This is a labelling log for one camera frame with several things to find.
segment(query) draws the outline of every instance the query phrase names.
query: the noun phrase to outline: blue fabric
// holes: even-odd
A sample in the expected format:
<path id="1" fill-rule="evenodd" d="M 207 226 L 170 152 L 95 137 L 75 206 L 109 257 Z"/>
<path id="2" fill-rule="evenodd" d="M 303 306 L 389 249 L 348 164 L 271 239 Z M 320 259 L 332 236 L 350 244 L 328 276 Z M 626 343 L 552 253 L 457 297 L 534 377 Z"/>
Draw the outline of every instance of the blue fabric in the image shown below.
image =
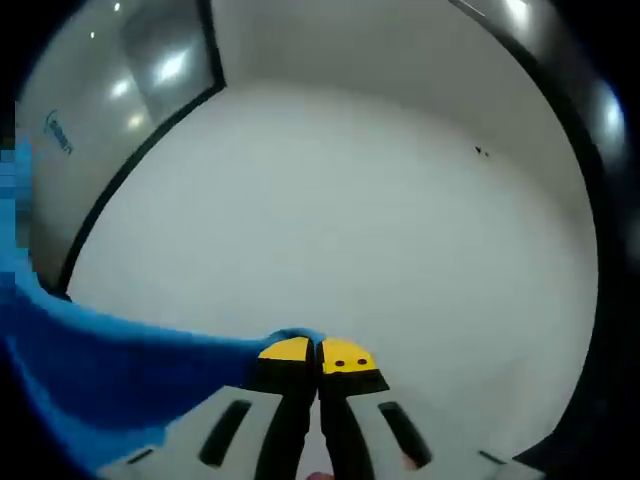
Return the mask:
<path id="1" fill-rule="evenodd" d="M 128 322 L 47 294 L 26 252 L 12 257 L 15 287 L 8 321 L 2 320 L 7 348 L 34 409 L 90 472 L 162 444 L 169 422 L 221 386 L 241 386 L 272 343 L 298 335 L 322 339 L 307 329 L 239 340 Z"/>

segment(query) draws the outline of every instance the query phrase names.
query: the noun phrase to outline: black slot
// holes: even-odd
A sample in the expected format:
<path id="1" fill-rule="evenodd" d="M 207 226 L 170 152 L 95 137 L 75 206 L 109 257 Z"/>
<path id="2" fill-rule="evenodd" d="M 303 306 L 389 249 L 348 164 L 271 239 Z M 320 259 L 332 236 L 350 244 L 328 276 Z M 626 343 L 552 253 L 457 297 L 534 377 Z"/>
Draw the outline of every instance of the black slot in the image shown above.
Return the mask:
<path id="1" fill-rule="evenodd" d="M 489 460 L 490 462 L 495 463 L 496 465 L 506 465 L 507 464 L 507 462 L 505 462 L 504 460 L 500 460 L 498 457 L 494 457 L 489 452 L 485 452 L 484 450 L 480 450 L 478 452 L 478 455 L 480 455 L 481 457 L 486 458 L 487 460 Z"/>
<path id="2" fill-rule="evenodd" d="M 396 437 L 400 449 L 413 461 L 416 469 L 427 465 L 432 458 L 431 452 L 402 407 L 396 402 L 387 402 L 381 403 L 378 408 Z"/>
<path id="3" fill-rule="evenodd" d="M 231 440 L 235 436 L 251 404 L 244 400 L 235 400 L 222 414 L 218 423 L 213 427 L 200 451 L 198 458 L 205 465 L 220 467 L 224 460 Z"/>
<path id="4" fill-rule="evenodd" d="M 127 465 L 133 465 L 134 463 L 138 463 L 144 457 L 146 457 L 148 455 L 151 455 L 152 453 L 153 453 L 153 449 L 152 448 L 147 448 L 145 451 L 140 452 L 135 457 L 132 457 L 129 460 L 127 460 Z"/>

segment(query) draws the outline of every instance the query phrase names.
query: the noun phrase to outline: yellow tip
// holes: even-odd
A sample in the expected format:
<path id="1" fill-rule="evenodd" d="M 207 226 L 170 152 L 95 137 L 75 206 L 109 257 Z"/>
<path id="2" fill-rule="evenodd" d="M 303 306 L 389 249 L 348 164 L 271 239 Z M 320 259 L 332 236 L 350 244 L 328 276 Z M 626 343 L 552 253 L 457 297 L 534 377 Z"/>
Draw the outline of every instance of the yellow tip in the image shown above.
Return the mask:
<path id="1" fill-rule="evenodd" d="M 266 350 L 260 353 L 259 358 L 268 358 L 271 360 L 299 360 L 307 359 L 307 345 L 309 339 L 305 337 L 290 338 L 278 343 L 274 343 Z"/>
<path id="2" fill-rule="evenodd" d="M 322 351 L 322 371 L 326 374 L 364 372 L 377 368 L 369 352 L 348 340 L 327 337 L 322 342 Z"/>

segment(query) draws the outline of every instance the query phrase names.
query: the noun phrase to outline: printed logo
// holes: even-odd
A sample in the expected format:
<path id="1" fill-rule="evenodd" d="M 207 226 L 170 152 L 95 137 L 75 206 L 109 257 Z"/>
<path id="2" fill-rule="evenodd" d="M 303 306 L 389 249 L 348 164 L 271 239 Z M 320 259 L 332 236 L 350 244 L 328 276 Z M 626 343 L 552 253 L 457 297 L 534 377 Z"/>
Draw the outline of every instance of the printed logo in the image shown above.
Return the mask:
<path id="1" fill-rule="evenodd" d="M 44 120 L 44 133 L 53 135 L 58 141 L 60 148 L 63 152 L 67 152 L 71 155 L 73 152 L 73 145 L 64 134 L 64 130 L 58 121 L 58 110 L 51 110 Z"/>

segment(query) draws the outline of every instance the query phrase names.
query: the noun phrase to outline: white floor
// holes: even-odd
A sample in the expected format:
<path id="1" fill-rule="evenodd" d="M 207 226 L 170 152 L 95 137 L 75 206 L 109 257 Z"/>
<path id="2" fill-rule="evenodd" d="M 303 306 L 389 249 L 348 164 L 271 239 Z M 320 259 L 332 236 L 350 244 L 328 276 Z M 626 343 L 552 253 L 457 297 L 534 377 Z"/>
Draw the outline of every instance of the white floor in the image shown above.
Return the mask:
<path id="1" fill-rule="evenodd" d="M 227 89 L 111 199 L 69 294 L 217 335 L 348 337 L 392 386 L 514 455 L 550 433 L 573 392 L 597 269 L 593 225 L 568 220 L 513 165 L 364 97 Z"/>

